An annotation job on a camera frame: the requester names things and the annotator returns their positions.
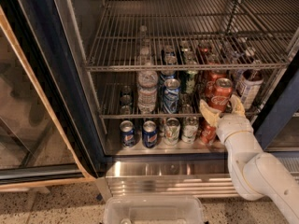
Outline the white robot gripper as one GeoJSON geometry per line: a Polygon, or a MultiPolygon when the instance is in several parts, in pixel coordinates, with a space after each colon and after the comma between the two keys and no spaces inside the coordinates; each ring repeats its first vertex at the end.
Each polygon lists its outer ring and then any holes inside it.
{"type": "Polygon", "coordinates": [[[245,108],[236,95],[230,98],[233,114],[224,115],[221,118],[221,112],[218,109],[210,107],[203,99],[200,100],[200,112],[206,122],[216,127],[216,134],[224,144],[225,141],[237,133],[253,133],[253,128],[245,116],[245,108]]]}

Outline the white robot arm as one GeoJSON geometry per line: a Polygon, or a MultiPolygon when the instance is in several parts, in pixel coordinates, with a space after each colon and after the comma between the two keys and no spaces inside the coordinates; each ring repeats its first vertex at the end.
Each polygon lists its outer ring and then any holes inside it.
{"type": "Polygon", "coordinates": [[[200,112],[225,146],[228,171],[237,193],[248,201],[269,197],[290,224],[299,224],[299,185],[274,155],[263,151],[240,99],[230,98],[232,112],[200,101],[200,112]]]}

